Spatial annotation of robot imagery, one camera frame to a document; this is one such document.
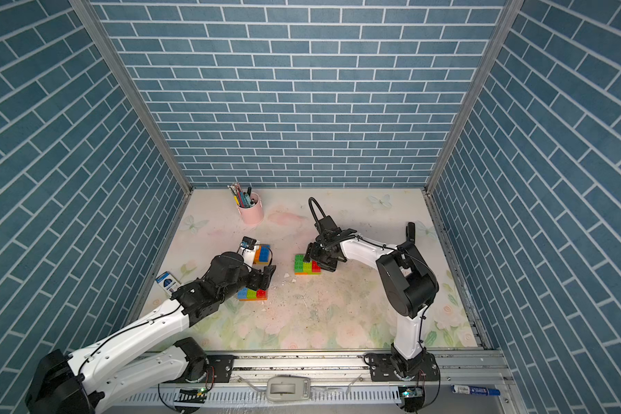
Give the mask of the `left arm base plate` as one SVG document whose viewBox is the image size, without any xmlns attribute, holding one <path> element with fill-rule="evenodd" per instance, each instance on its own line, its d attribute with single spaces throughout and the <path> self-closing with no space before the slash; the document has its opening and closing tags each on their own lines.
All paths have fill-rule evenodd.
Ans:
<svg viewBox="0 0 621 414">
<path fill-rule="evenodd" d="M 208 355 L 203 359 L 190 362 L 184 380 L 203 384 L 229 383 L 236 357 L 234 355 Z"/>
</svg>

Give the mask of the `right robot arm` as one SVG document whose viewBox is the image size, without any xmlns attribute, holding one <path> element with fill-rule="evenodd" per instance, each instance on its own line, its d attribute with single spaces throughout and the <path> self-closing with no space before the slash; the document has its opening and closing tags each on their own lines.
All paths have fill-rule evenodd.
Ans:
<svg viewBox="0 0 621 414">
<path fill-rule="evenodd" d="M 399 245 L 378 243 L 355 229 L 341 229 L 315 198 L 310 197 L 308 205 L 318 236 L 308 245 L 304 261 L 317 262 L 327 272 L 350 260 L 377 270 L 389 304 L 398 313 L 393 357 L 410 367 L 425 350 L 424 320 L 439 292 L 436 275 L 417 249 L 416 225 L 407 224 L 405 241 Z"/>
</svg>

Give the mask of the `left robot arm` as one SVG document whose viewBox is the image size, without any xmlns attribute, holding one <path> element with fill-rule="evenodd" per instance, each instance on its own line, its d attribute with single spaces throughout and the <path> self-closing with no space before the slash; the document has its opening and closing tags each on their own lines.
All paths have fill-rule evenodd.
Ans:
<svg viewBox="0 0 621 414">
<path fill-rule="evenodd" d="M 103 413 L 118 402 L 162 382 L 203 381 L 212 373 L 205 351 L 192 338 L 145 357 L 166 341 L 216 313 L 248 288 L 266 291 L 276 266 L 260 252 L 270 248 L 245 236 L 235 251 L 215 256 L 205 274 L 178 287 L 146 316 L 97 343 L 65 355 L 41 358 L 25 398 L 31 413 Z"/>
</svg>

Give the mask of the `light blue lego brick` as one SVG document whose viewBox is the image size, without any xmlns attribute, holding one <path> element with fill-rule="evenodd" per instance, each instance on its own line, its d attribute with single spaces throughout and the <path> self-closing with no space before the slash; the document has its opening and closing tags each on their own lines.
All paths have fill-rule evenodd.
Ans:
<svg viewBox="0 0 621 414">
<path fill-rule="evenodd" d="M 241 289 L 237 294 L 237 298 L 240 301 L 248 300 L 248 288 Z"/>
</svg>

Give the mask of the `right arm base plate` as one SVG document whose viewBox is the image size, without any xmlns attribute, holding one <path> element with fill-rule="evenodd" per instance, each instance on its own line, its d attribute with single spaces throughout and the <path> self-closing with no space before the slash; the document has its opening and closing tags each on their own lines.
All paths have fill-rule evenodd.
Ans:
<svg viewBox="0 0 621 414">
<path fill-rule="evenodd" d="M 398 354 L 368 353 L 362 357 L 371 381 L 439 381 L 440 368 L 433 354 L 424 351 L 411 360 Z"/>
</svg>

